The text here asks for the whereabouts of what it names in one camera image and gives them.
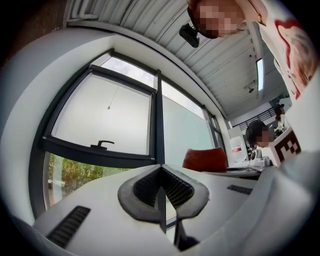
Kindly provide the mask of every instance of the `security camera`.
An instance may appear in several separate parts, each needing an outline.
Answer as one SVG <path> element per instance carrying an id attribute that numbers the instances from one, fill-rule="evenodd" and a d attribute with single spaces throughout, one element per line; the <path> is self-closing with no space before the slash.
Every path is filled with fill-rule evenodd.
<path id="1" fill-rule="evenodd" d="M 192 28 L 188 23 L 183 25 L 179 30 L 179 35 L 186 40 L 193 48 L 199 46 L 199 36 L 195 28 Z"/>

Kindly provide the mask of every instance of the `tree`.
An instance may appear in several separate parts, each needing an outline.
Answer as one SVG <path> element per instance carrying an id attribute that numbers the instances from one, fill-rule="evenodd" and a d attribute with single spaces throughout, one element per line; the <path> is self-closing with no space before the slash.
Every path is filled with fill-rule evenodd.
<path id="1" fill-rule="evenodd" d="M 130 169 L 77 162 L 51 153 L 48 179 L 54 181 L 54 176 L 56 176 L 57 172 L 58 176 L 60 176 L 61 172 L 61 181 L 64 182 L 64 186 L 61 187 L 62 196 L 65 197 L 90 181 L 128 170 Z"/>

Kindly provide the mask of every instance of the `window frame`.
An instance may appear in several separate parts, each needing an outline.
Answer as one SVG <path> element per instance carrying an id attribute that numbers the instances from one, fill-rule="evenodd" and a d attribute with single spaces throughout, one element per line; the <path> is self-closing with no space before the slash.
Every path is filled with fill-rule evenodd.
<path id="1" fill-rule="evenodd" d="M 128 62 L 129 64 L 152 74 L 154 76 L 153 88 L 129 76 L 101 67 L 102 64 L 112 57 Z M 107 78 L 146 93 L 147 95 L 151 95 L 149 155 L 100 150 L 51 136 L 54 124 L 67 100 L 77 86 L 79 86 L 83 79 L 85 79 L 89 74 Z M 58 91 L 42 117 L 31 148 L 28 174 L 29 197 L 35 218 L 39 217 L 43 212 L 50 208 L 50 205 L 48 204 L 49 192 L 47 191 L 48 168 L 46 168 L 49 164 L 48 157 L 50 154 L 55 154 L 66 159 L 90 165 L 114 168 L 133 169 L 142 166 L 165 163 L 162 81 L 178 90 L 202 109 L 204 119 L 209 123 L 212 138 L 215 140 L 215 145 L 218 145 L 214 131 L 218 133 L 221 132 L 214 128 L 209 116 L 213 115 L 208 112 L 205 105 L 201 104 L 197 99 L 171 79 L 162 75 L 159 69 L 155 70 L 131 57 L 118 53 L 111 48 L 89 61 L 79 71 L 73 74 Z"/>

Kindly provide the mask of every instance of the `corrugated metal ceiling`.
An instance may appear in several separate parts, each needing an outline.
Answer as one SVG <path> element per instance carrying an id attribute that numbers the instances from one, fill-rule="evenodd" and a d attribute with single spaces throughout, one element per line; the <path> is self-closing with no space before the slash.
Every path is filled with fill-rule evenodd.
<path id="1" fill-rule="evenodd" d="M 257 97 L 256 52 L 246 25 L 244 31 L 223 38 L 199 35 L 199 47 L 193 48 L 179 36 L 180 27 L 191 24 L 186 0 L 89 0 L 85 13 L 97 15 L 100 22 L 142 34 L 172 52 L 204 82 L 229 117 L 261 104 Z M 286 87 L 274 66 L 272 53 L 265 43 L 262 48 L 263 100 L 267 101 L 277 96 L 272 92 L 283 92 Z M 250 85 L 255 90 L 249 94 Z"/>

